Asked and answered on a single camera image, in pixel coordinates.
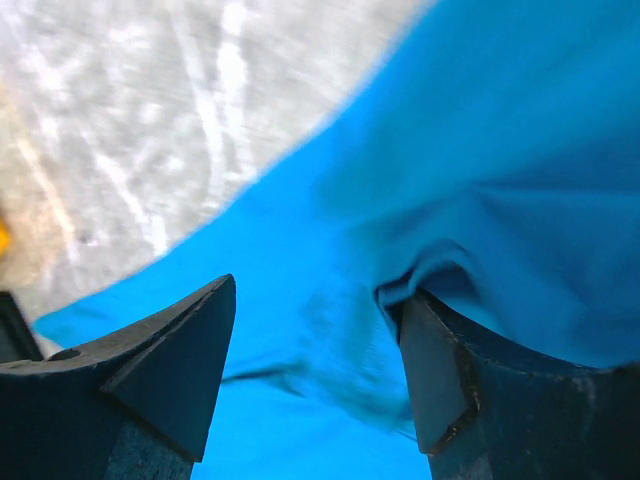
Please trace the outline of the teal t shirt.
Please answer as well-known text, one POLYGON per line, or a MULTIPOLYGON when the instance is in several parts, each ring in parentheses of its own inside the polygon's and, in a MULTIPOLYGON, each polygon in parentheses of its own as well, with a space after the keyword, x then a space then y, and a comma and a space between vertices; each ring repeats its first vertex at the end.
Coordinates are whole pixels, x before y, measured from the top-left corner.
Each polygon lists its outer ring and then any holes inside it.
POLYGON ((198 479, 425 479, 393 304, 639 357, 639 5, 441 1, 323 132, 164 259, 41 318, 64 347, 230 273, 198 479))

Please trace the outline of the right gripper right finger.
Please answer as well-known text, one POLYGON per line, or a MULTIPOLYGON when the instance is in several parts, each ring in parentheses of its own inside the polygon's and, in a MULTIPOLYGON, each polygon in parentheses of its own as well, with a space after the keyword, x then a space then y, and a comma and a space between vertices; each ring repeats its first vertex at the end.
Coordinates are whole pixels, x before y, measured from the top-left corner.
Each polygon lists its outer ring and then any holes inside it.
POLYGON ((435 479, 635 479, 639 367, 514 343, 425 291, 397 308, 417 442, 435 479))

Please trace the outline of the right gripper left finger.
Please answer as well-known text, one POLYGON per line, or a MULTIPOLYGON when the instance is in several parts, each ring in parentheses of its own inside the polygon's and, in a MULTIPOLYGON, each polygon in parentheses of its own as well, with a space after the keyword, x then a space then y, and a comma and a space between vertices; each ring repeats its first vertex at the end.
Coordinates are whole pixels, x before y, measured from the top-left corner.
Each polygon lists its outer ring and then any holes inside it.
POLYGON ((203 459, 236 311, 225 275, 42 361, 1 362, 5 479, 187 479, 203 459))

